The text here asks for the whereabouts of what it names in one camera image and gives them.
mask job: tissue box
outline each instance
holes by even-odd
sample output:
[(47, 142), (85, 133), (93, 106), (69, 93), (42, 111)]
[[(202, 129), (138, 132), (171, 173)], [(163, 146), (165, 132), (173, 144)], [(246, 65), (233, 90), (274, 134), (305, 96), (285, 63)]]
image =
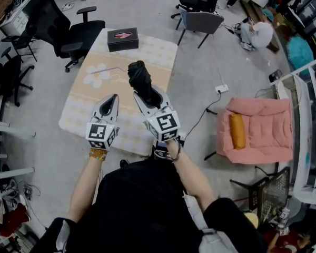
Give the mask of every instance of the tissue box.
[[(116, 35), (124, 36), (125, 34), (130, 35), (125, 38), (116, 37)], [(136, 27), (112, 30), (107, 33), (107, 46), (109, 47), (110, 52), (138, 48), (138, 44), (139, 41)]]

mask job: white flower pattern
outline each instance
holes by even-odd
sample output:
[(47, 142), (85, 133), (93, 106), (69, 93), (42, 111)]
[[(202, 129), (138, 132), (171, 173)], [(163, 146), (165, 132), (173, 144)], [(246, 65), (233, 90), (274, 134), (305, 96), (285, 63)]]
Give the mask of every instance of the white flower pattern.
[(92, 74), (96, 70), (104, 70), (106, 68), (105, 64), (98, 64), (97, 67), (92, 65), (86, 68), (87, 75), (83, 79), (84, 84), (91, 84), (93, 88), (100, 88), (102, 86), (102, 80), (108, 80), (110, 78), (109, 71), (103, 71)]

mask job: pink object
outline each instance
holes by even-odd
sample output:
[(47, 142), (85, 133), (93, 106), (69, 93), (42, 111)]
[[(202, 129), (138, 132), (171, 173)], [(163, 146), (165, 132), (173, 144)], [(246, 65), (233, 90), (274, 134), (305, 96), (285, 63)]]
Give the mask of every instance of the pink object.
[[(234, 149), (230, 114), (239, 113), (245, 127), (246, 147)], [(232, 98), (218, 114), (216, 152), (232, 163), (265, 164), (293, 158), (290, 101)]]
[(116, 34), (114, 35), (114, 37), (117, 37), (117, 38), (127, 38), (129, 36), (131, 36), (132, 33), (128, 33), (128, 32), (125, 32), (125, 33), (120, 33), (120, 34)]

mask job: black clothing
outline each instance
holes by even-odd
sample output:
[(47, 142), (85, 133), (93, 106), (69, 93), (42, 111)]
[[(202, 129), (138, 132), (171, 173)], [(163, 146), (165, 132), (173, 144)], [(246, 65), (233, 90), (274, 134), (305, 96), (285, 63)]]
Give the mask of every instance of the black clothing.
[[(67, 252), (198, 252), (203, 232), (194, 224), (183, 184), (171, 162), (146, 160), (107, 174), (96, 203), (70, 226)], [(266, 252), (262, 239), (230, 199), (213, 202), (204, 213), (208, 227), (224, 231), (236, 249)], [(54, 220), (33, 248), (55, 252), (63, 219)]]

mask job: gray floor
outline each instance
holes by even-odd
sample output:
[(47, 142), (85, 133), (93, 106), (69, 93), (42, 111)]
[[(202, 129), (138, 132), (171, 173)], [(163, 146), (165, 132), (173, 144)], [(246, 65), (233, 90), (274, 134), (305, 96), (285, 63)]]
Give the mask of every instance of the gray floor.
[[(72, 0), (55, 0), (58, 6)], [(219, 0), (218, 5), (225, 7), (227, 0)], [(75, 1), (72, 10), (65, 12), (72, 24), (82, 21), (76, 11), (87, 6), (97, 6), (97, 11), (89, 14), (90, 20), (105, 20), (110, 28), (137, 27), (140, 34), (177, 42), (181, 35), (175, 30), (178, 0), (87, 0)], [(232, 25), (245, 18), (237, 3), (230, 9), (219, 10), (225, 24)], [(219, 28), (214, 37), (209, 37), (198, 50), (204, 34), (186, 32), (178, 48), (168, 95), (176, 108), (182, 130), (188, 132), (197, 122), (204, 108), (218, 99), (215, 87), (221, 85), (219, 68), (229, 91), (222, 94), (221, 101), (212, 106), (219, 111), (234, 97), (254, 97), (255, 93), (268, 85), (268, 75), (280, 69), (288, 72), (288, 63), (283, 50), (274, 55), (268, 49), (248, 52), (239, 46), (238, 38), (224, 27)], [(52, 46), (44, 42), (34, 43), (38, 62), (24, 58), (27, 63), (35, 64), (35, 69), (26, 77), (25, 83), (34, 90), (21, 89), (19, 108), (14, 104), (5, 107), (4, 121), (19, 128), (33, 129), (36, 137), (21, 141), (7, 137), (5, 141), (11, 169), (35, 167), (35, 173), (21, 176), (18, 180), (32, 183), (41, 190), (41, 196), (34, 194), (31, 201), (33, 210), (40, 221), (48, 226), (55, 217), (64, 216), (70, 202), (71, 193), (87, 160), (87, 142), (58, 126), (62, 108), (75, 80), (79, 65), (70, 73), (64, 72), (63, 60), (55, 56)], [(232, 164), (226, 158), (214, 156), (208, 161), (203, 158), (215, 150), (215, 117), (206, 113), (187, 138), (185, 149), (192, 160), (204, 171), (214, 190), (220, 196), (233, 199), (246, 197), (247, 193), (232, 186), (229, 179), (251, 182), (262, 174), (254, 166)], [(103, 164), (104, 175), (119, 167), (122, 158), (134, 161), (136, 155), (111, 149)], [(274, 165), (264, 166), (273, 170)], [(34, 215), (29, 225), (38, 234), (44, 232)]]

